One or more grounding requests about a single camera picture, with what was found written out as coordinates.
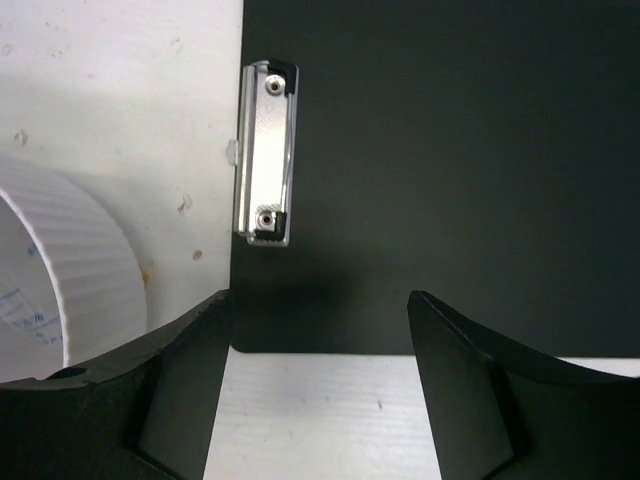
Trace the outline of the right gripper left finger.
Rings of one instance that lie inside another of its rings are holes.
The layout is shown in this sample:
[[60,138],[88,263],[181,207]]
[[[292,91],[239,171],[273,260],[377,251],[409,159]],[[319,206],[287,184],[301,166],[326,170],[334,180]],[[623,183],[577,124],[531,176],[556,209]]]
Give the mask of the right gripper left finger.
[[220,291],[106,354],[2,384],[2,478],[203,478],[232,313]]

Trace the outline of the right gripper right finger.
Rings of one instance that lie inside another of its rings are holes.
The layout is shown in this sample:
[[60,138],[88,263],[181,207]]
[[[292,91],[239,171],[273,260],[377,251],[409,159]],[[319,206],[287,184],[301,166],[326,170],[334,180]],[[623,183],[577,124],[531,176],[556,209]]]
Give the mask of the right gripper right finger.
[[426,291],[407,313],[442,478],[638,478],[638,379],[538,352]]

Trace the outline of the white round desk organizer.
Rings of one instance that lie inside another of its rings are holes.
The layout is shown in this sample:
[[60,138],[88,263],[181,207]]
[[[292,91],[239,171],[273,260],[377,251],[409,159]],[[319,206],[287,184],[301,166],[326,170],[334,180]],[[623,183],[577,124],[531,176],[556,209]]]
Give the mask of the white round desk organizer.
[[60,175],[1,158],[1,379],[46,378],[147,331],[122,230]]

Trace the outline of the black clipboard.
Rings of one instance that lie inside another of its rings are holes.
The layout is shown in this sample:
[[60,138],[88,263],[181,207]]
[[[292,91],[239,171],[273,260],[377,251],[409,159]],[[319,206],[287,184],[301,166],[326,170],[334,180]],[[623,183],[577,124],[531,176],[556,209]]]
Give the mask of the black clipboard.
[[235,240],[233,347],[411,352],[426,291],[565,357],[639,353],[635,1],[248,1],[300,70],[290,243]]

